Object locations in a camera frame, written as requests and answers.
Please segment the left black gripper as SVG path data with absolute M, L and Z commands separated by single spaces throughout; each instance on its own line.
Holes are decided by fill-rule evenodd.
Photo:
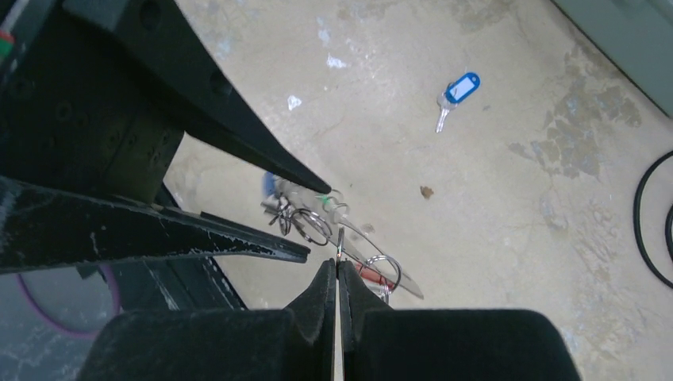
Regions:
M 331 190 L 237 92 L 177 2 L 4 1 L 1 40 L 2 273 L 206 256 L 307 261 L 309 248 L 270 233 L 142 203 L 162 187 L 179 128 Z M 139 202 L 84 195 L 97 193 Z

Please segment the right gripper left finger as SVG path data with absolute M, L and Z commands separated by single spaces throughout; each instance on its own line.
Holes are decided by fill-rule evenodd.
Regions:
M 132 311 L 100 332 L 79 380 L 331 380 L 337 272 L 281 310 Z

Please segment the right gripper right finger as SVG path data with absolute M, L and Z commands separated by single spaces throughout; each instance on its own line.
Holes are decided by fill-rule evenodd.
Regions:
M 578 380 L 558 329 L 532 310 L 395 310 L 337 265 L 346 380 Z

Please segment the metal keyring with keys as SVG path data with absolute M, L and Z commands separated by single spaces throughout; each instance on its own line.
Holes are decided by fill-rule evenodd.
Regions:
M 319 194 L 270 172 L 262 178 L 264 213 L 283 236 L 295 231 L 320 247 L 332 245 L 336 260 L 351 263 L 371 291 L 384 302 L 401 289 L 420 300 L 424 293 L 402 265 L 349 220 L 350 205 L 332 190 Z

